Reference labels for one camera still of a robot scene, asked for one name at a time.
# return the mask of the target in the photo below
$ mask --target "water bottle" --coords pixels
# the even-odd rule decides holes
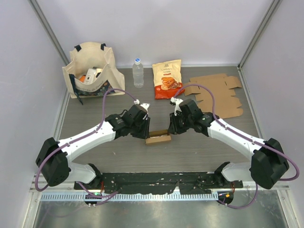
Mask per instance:
[[[135,59],[135,63],[133,64],[133,79],[135,87],[143,87],[143,65],[139,58]]]

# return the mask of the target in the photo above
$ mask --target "bag handle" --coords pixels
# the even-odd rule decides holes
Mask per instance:
[[[103,51],[105,50],[104,49],[105,47],[106,47],[105,43],[100,45],[100,49],[102,49]],[[77,52],[79,52],[81,50],[81,46],[79,44],[76,45],[74,48],[77,50]]]
[[[76,95],[76,97],[80,101],[80,103],[82,105],[84,105],[84,103],[82,102],[81,98],[78,95],[78,89],[76,88],[76,84],[75,84],[75,76],[73,74],[68,74],[68,75],[70,76],[70,80],[71,80],[71,84],[72,84],[74,94]]]

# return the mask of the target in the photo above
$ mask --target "white wall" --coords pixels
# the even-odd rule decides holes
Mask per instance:
[[[238,64],[272,0],[38,0],[67,56],[75,45],[113,47],[118,66],[181,58]]]
[[[0,226],[16,228],[65,84],[63,62],[28,1],[0,2],[0,31]]]
[[[304,1],[284,0],[244,67],[258,121],[266,138],[274,137],[298,164],[290,182],[304,211]]]

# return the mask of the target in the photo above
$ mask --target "canvas bag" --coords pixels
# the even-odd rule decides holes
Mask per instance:
[[[86,42],[75,46],[70,52],[71,62],[62,68],[67,90],[71,98],[103,96],[110,88],[125,89],[124,75],[115,66],[114,53],[105,44]],[[101,68],[102,72],[91,84],[79,81],[89,68]],[[122,95],[123,92],[110,92],[109,95]]]

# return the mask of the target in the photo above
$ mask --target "chip bag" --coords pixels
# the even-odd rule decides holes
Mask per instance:
[[[170,99],[182,88],[180,67],[180,59],[152,65],[155,99]]]

